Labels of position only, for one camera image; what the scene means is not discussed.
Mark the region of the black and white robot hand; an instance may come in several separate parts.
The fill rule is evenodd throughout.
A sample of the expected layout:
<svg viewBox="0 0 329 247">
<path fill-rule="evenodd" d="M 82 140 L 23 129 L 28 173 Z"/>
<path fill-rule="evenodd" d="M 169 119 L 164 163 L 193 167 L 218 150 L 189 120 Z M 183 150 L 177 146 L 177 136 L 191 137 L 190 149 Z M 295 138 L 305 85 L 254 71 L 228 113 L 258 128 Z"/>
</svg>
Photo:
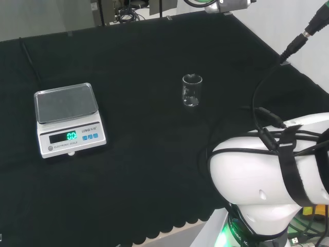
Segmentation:
<svg viewBox="0 0 329 247">
<path fill-rule="evenodd" d="M 184 0 L 186 4 L 194 8 L 205 8 L 217 2 L 217 0 L 204 1 L 204 0 Z"/>
</svg>

